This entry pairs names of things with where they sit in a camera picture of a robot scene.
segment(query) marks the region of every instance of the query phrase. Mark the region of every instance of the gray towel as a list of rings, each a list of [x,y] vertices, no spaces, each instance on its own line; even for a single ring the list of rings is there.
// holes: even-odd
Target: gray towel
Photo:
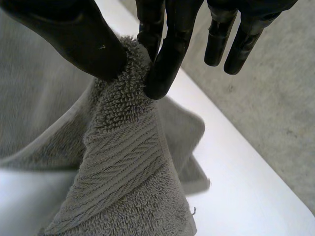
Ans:
[[[137,45],[135,42],[129,42],[127,39],[124,39],[125,43],[128,44],[129,47],[132,45],[129,53],[134,52],[137,54],[141,52],[139,55],[129,55],[132,60],[136,60],[138,63],[134,63],[133,66],[138,65],[139,68],[130,67],[130,71],[128,71],[128,73],[125,72],[121,76],[121,78],[124,78],[124,76],[125,78],[129,78],[131,75],[133,75],[133,78],[135,79],[135,84],[132,86],[128,84],[130,82],[129,79],[127,82],[123,79],[121,81],[122,84],[120,84],[120,86],[123,86],[123,88],[126,89],[122,90],[125,92],[121,93],[122,96],[127,94],[130,95],[130,93],[133,95],[136,94],[137,99],[133,100],[135,103],[128,104],[128,106],[131,107],[130,110],[125,109],[120,111],[122,112],[121,117],[115,116],[117,112],[113,113],[114,110],[111,109],[105,109],[106,111],[104,111],[104,109],[100,109],[101,112],[97,113],[97,108],[100,107],[100,103],[103,103],[103,108],[109,106],[112,106],[113,108],[117,107],[119,104],[117,105],[116,103],[113,105],[110,104],[108,100],[106,100],[110,97],[115,97],[115,95],[112,94],[114,90],[111,90],[111,88],[106,88],[105,86],[95,87],[95,85],[102,85],[101,82],[95,81],[86,89],[78,101],[67,111],[71,103],[73,103],[78,98],[80,93],[82,93],[82,88],[86,88],[87,81],[90,79],[90,77],[78,71],[63,59],[60,60],[60,56],[56,54],[56,52],[54,52],[54,50],[49,45],[45,44],[45,42],[43,42],[43,40],[37,35],[30,32],[23,26],[10,21],[1,15],[1,13],[0,17],[2,19],[0,24],[3,26],[0,32],[0,41],[3,45],[3,47],[0,48],[0,53],[1,56],[3,56],[1,58],[5,59],[1,60],[1,75],[3,75],[4,79],[0,81],[0,83],[2,83],[2,87],[0,86],[0,89],[2,89],[0,93],[0,109],[1,111],[5,111],[4,113],[1,113],[2,115],[0,115],[0,165],[3,167],[24,170],[59,170],[62,168],[78,168],[81,165],[75,183],[71,188],[69,195],[61,208],[61,211],[56,215],[54,221],[50,224],[46,232],[54,232],[55,230],[57,232],[67,232],[65,235],[71,235],[69,232],[72,232],[73,235],[80,235],[75,230],[87,227],[86,224],[91,221],[95,222],[94,220],[103,219],[105,222],[110,223],[108,216],[115,216],[111,215],[111,210],[118,213],[119,210],[115,209],[115,206],[122,207],[124,206],[124,203],[126,204],[125,210],[128,209],[128,207],[131,207],[134,208],[133,210],[135,211],[143,210],[145,212],[145,209],[150,208],[145,208],[145,202],[140,202],[142,197],[139,196],[139,194],[141,192],[143,194],[155,193],[156,189],[154,188],[163,183],[159,180],[157,183],[158,185],[155,186],[154,183],[156,183],[156,180],[159,177],[162,178],[162,180],[167,180],[167,182],[164,183],[165,186],[163,186],[163,190],[165,192],[163,194],[163,197],[165,197],[164,200],[167,200],[167,197],[172,194],[175,194],[176,197],[172,198],[172,201],[169,202],[171,207],[168,210],[165,210],[164,212],[163,210],[159,211],[158,209],[155,209],[156,211],[148,211],[148,217],[152,217],[152,215],[154,216],[156,213],[157,217],[161,217],[161,221],[159,223],[165,222],[165,220],[168,219],[167,216],[169,214],[174,213],[176,215],[176,213],[178,213],[180,214],[180,217],[177,219],[178,221],[173,222],[173,224],[169,222],[170,225],[168,227],[165,227],[164,225],[160,226],[163,227],[164,230],[169,230],[167,233],[162,233],[161,231],[159,232],[158,226],[156,226],[156,228],[151,227],[150,229],[143,229],[152,230],[148,231],[148,234],[146,234],[146,232],[138,232],[138,234],[167,235],[172,232],[172,229],[177,227],[177,231],[182,232],[181,235],[191,235],[191,226],[193,226],[190,217],[191,214],[188,211],[187,202],[182,195],[182,189],[178,185],[179,182],[175,173],[175,169],[179,173],[182,184],[184,184],[183,188],[186,190],[186,192],[189,193],[196,191],[190,191],[193,189],[189,186],[191,181],[195,181],[195,183],[200,180],[203,181],[202,184],[199,185],[202,188],[199,188],[198,191],[203,190],[209,186],[207,178],[202,174],[202,171],[198,169],[198,165],[195,160],[190,159],[192,157],[191,152],[202,136],[204,125],[203,122],[196,116],[182,110],[167,99],[160,101],[160,104],[158,105],[162,125],[159,125],[158,122],[155,125],[150,123],[152,122],[152,117],[159,121],[159,117],[157,116],[157,108],[155,105],[152,105],[152,109],[149,109],[151,107],[151,101],[147,101],[142,105],[138,104],[141,102],[141,99],[139,98],[141,98],[142,95],[133,93],[141,91],[139,88],[135,88],[134,85],[138,82],[138,86],[141,86],[141,83],[139,83],[141,81],[140,79],[142,79],[140,75],[145,73],[145,70],[148,66],[145,64],[146,60],[141,59],[141,55],[144,56],[146,54],[145,52],[142,52],[141,46]],[[23,34],[24,38],[27,40],[21,40],[19,34]],[[45,70],[38,70],[38,72],[41,74],[37,74],[36,69],[42,68],[43,65]],[[67,68],[68,71],[72,71],[72,73],[67,74],[69,79],[63,78],[65,68]],[[18,107],[12,108],[13,101],[15,102],[14,105],[17,104]],[[120,119],[122,117],[125,118],[126,115],[129,117],[129,119]],[[96,120],[102,118],[102,116],[104,120],[100,126]],[[145,132],[143,134],[144,136],[141,136],[141,138],[147,137],[146,135],[150,133],[149,128],[154,129],[154,126],[157,127],[156,134],[148,138],[148,143],[145,142],[147,139],[144,141],[142,139],[136,139],[136,136],[131,135],[132,132],[135,132],[136,134],[140,131],[144,131],[145,128],[148,128],[148,130],[145,129],[148,131],[148,133]],[[175,168],[173,167],[173,163],[170,162],[170,156],[168,154],[166,144],[165,142],[162,142],[163,140],[165,141],[163,135],[161,135],[162,126],[166,131],[166,138],[170,147],[170,152],[172,154]],[[108,132],[107,140],[109,145],[106,145],[105,143],[101,145],[98,141],[96,145],[95,139],[92,139],[92,142],[89,141],[91,136],[95,134],[94,132],[100,130],[105,130],[105,132]],[[142,145],[142,148],[135,152],[139,154],[144,152],[143,150],[146,150],[145,154],[148,154],[148,156],[138,156],[139,159],[136,159],[137,155],[131,156],[127,159],[119,159],[119,157],[114,156],[112,152],[113,145],[117,144],[117,142],[124,143],[126,140],[128,142],[131,142],[132,140],[135,141],[135,143],[130,144],[131,146],[128,146],[129,148],[131,148],[132,145],[136,145],[137,143],[140,146]],[[95,153],[96,148],[93,145],[96,145],[96,147],[100,149],[99,154]],[[154,152],[155,158],[153,155],[149,155],[150,148],[148,147],[150,147],[150,145],[153,146],[152,151],[154,151],[154,148],[156,148],[156,152]],[[103,148],[108,148],[108,156],[99,157],[101,154],[104,155]],[[128,156],[131,153],[134,152],[127,148],[125,149],[125,154],[120,153],[120,155]],[[94,160],[94,158],[91,156],[94,155],[97,156],[97,160],[99,160],[100,163],[102,163],[102,159],[106,158],[106,162],[103,163],[104,165],[100,165],[97,162],[93,167],[91,160]],[[111,155],[113,162],[116,160],[118,161],[117,163],[112,163],[113,165],[111,165],[111,162],[108,162],[108,158]],[[121,166],[124,164],[128,166],[126,170],[121,169]],[[119,175],[117,175],[121,178],[115,177],[112,180],[114,181],[113,186],[117,187],[120,184],[121,188],[116,189],[115,191],[113,189],[104,190],[103,185],[101,185],[99,188],[98,184],[103,181],[106,181],[106,188],[109,186],[108,183],[110,183],[110,181],[107,180],[110,178],[110,174],[109,176],[98,176],[98,174],[104,174],[103,169],[106,169],[107,167],[111,169],[113,167],[117,167],[116,165],[119,167],[118,170],[122,171]],[[135,172],[128,173],[127,175],[126,171],[130,171],[131,167],[135,168]],[[199,171],[197,171],[196,174],[190,176],[191,173],[195,173],[193,170]],[[96,176],[93,176],[91,180],[88,177],[91,176],[93,171],[94,173],[96,172]],[[88,184],[88,186],[86,186],[89,180],[92,181],[92,184]],[[122,186],[126,185],[126,181],[130,184],[128,184],[126,188],[123,188]],[[150,187],[153,187],[153,189],[148,189],[145,183],[147,183]],[[82,189],[89,193],[85,195],[87,197],[84,197],[84,199],[80,199],[80,193],[82,193]],[[134,199],[133,203],[135,203],[137,200],[137,202],[143,208],[139,209],[135,205],[130,206],[129,200],[132,198]],[[154,199],[155,198],[152,198],[152,200],[149,202],[158,206],[159,202],[154,202]],[[97,202],[97,205],[89,207],[95,202]],[[136,219],[134,219],[134,217],[139,216],[139,212],[135,211],[130,212],[129,216],[133,219],[133,221],[130,222],[135,222]],[[120,216],[128,216],[124,211],[120,211],[120,214]],[[141,221],[141,219],[138,219],[137,222],[139,224],[143,223],[142,226],[145,226],[145,222]],[[119,227],[117,230],[122,230],[121,235],[124,235],[125,233],[128,234],[128,232],[123,232],[124,229]],[[87,232],[84,232],[82,235],[97,235],[95,232],[96,229],[93,230],[93,233],[90,232],[90,234],[88,234]]]
[[[147,52],[122,39],[128,63],[89,98],[86,152],[66,200],[44,235],[193,235],[191,213],[167,148],[156,103],[142,80]]]

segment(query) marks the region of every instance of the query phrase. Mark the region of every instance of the towel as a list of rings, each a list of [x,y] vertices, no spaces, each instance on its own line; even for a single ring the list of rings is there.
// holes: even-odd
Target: towel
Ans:
[[[189,185],[191,185],[191,181],[194,178],[188,177],[187,171],[195,173],[192,170],[197,170],[197,172],[199,170],[198,173],[202,173],[191,153],[202,136],[204,125],[199,118],[184,111],[168,99],[163,99],[156,104],[143,96],[141,89],[142,79],[150,63],[146,51],[136,41],[132,41],[130,38],[122,39],[125,47],[129,49],[129,67],[120,75],[120,80],[117,81],[120,84],[114,83],[109,86],[104,82],[94,80],[88,85],[85,92],[75,104],[68,109],[80,94],[78,92],[80,90],[76,90],[78,83],[74,83],[75,86],[73,87],[69,81],[66,79],[66,82],[61,81],[58,77],[62,78],[64,68],[72,69],[71,65],[67,65],[66,62],[64,62],[65,66],[60,65],[55,60],[50,61],[53,62],[52,65],[49,63],[45,64],[45,66],[52,70],[51,74],[46,74],[51,79],[48,85],[38,80],[38,78],[41,79],[41,76],[34,76],[36,75],[36,71],[31,71],[32,73],[28,72],[29,74],[26,73],[26,75],[21,76],[21,71],[24,70],[27,72],[30,68],[29,66],[24,67],[21,62],[23,60],[29,61],[29,59],[23,58],[22,54],[19,55],[19,58],[14,58],[12,56],[14,55],[12,54],[12,48],[17,50],[17,52],[22,52],[23,49],[27,50],[30,47],[27,47],[27,45],[23,49],[13,47],[16,45],[16,41],[20,39],[17,37],[18,35],[15,31],[11,30],[10,24],[20,27],[20,31],[25,30],[23,26],[15,25],[8,20],[8,24],[4,24],[4,32],[9,31],[9,34],[6,34],[7,38],[0,37],[0,40],[4,39],[5,43],[12,44],[11,54],[6,53],[6,47],[1,49],[1,54],[8,57],[10,59],[9,62],[12,64],[11,66],[2,67],[1,70],[4,80],[2,80],[3,86],[1,88],[3,91],[1,91],[0,106],[2,111],[5,110],[8,113],[4,115],[2,113],[0,116],[0,125],[4,127],[0,133],[2,141],[0,145],[0,165],[18,170],[79,168],[75,182],[62,207],[42,233],[44,235],[194,234],[194,223],[192,222],[191,213],[183,195],[183,189],[186,192],[193,189]],[[33,47],[45,45],[44,43],[41,44],[41,39],[36,38],[32,34],[30,36],[31,40],[24,43],[29,43]],[[38,49],[37,53],[39,52],[39,54],[43,54],[44,56],[45,51],[49,51],[49,47],[42,50],[38,46]],[[35,64],[33,67],[39,68],[40,65]],[[13,78],[13,83],[12,74],[14,73],[17,73],[17,75]],[[25,81],[28,75],[31,75],[31,79]],[[73,73],[70,75],[73,76],[71,78],[72,81],[78,80],[78,77],[87,78],[86,74],[78,72],[76,68],[73,68]],[[66,92],[60,93],[60,90],[56,91],[53,89],[54,86],[52,85],[54,85],[56,80],[57,83],[68,83],[68,86],[62,86],[62,88],[69,88],[69,97],[64,97],[67,94]],[[34,94],[38,92],[37,97],[34,94],[31,97],[33,101],[37,102],[37,106],[34,106],[36,109],[32,110],[34,107],[30,106],[31,103],[26,103],[19,104],[21,106],[20,109],[14,110],[10,107],[10,103],[8,103],[10,98],[18,98],[20,101],[30,100],[29,93],[23,93],[23,87],[24,90],[27,90],[25,89],[25,85],[29,85]],[[56,97],[52,101],[47,100],[47,93],[58,94],[58,92],[62,99]],[[121,102],[113,103],[115,99],[117,100],[117,96],[119,96],[117,93],[120,93],[120,96],[124,98],[122,101],[131,98],[131,95],[133,96],[134,99],[127,101],[125,104],[129,107],[129,110],[122,109],[122,107],[119,108],[118,106],[122,104]],[[18,117],[12,116],[12,111],[21,110],[25,112],[22,114],[18,113]],[[8,119],[10,115],[14,119],[17,119],[16,122]],[[22,117],[24,118],[22,119],[24,122],[18,122],[20,121],[18,120],[20,115],[24,116]],[[15,125],[20,125],[20,129],[14,128]],[[150,136],[149,134],[151,134],[152,130],[155,130],[156,133]],[[117,145],[116,148],[118,150],[122,147],[126,147],[126,149],[123,149],[122,152],[114,152],[114,145]],[[179,184],[176,171],[182,181],[182,186]],[[193,177],[196,177],[195,183],[203,180],[203,187],[197,190],[194,189],[193,192],[209,187],[209,181],[203,174],[193,174]],[[115,188],[118,188],[118,186],[120,188],[108,188],[110,181],[113,181],[112,185]],[[164,198],[156,193],[157,189],[165,192],[163,194]],[[86,194],[83,198],[80,198],[82,193]],[[165,202],[162,202],[163,204],[161,205],[161,202],[154,201],[156,200],[154,197],[150,201],[146,197],[146,194],[152,195],[154,193],[156,193],[155,197],[158,200],[164,199],[166,202],[169,201],[168,198],[170,196],[174,195],[175,197],[171,198],[172,200],[169,201],[169,205],[164,204]],[[145,196],[146,202],[142,202],[143,196]],[[155,208],[151,209],[145,203],[150,203]],[[164,209],[164,211],[159,210],[157,209],[159,205],[162,208],[168,206],[170,208],[167,210]],[[132,220],[128,218],[126,209],[128,209],[128,212],[130,209],[134,210],[129,212],[129,217]],[[140,212],[146,212],[150,220],[147,222],[143,221],[141,219],[142,215],[139,214]],[[115,220],[116,223],[111,225],[117,214],[125,220],[129,219],[129,224],[117,224],[119,222],[119,219],[117,219]],[[167,220],[167,217],[173,214],[178,214],[179,217],[175,218],[174,221]],[[158,225],[152,225],[152,220],[154,221],[154,219],[160,220],[157,221]],[[104,227],[107,225],[108,228],[99,229],[100,221],[102,220],[105,223],[101,225]]]
[[[157,105],[142,91],[150,59],[123,38],[128,62],[112,84],[95,80],[85,155],[43,235],[194,235]]]

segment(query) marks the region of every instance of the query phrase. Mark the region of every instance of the white table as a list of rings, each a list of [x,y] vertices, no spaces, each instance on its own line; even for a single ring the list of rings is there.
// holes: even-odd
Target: white table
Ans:
[[[137,20],[118,1],[96,2],[114,31],[137,34]],[[196,207],[197,236],[315,235],[311,212],[183,70],[169,96],[206,124],[194,156],[212,185],[188,197],[192,211]],[[74,176],[0,171],[0,235],[33,235]]]

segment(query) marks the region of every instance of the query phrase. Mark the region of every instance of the gray floor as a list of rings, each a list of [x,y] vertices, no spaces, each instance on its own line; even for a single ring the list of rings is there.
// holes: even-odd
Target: gray floor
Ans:
[[[121,2],[136,15],[134,0]],[[299,0],[268,27],[236,76],[203,62],[204,3],[184,70],[315,214],[315,1]],[[227,49],[231,47],[239,19]]]

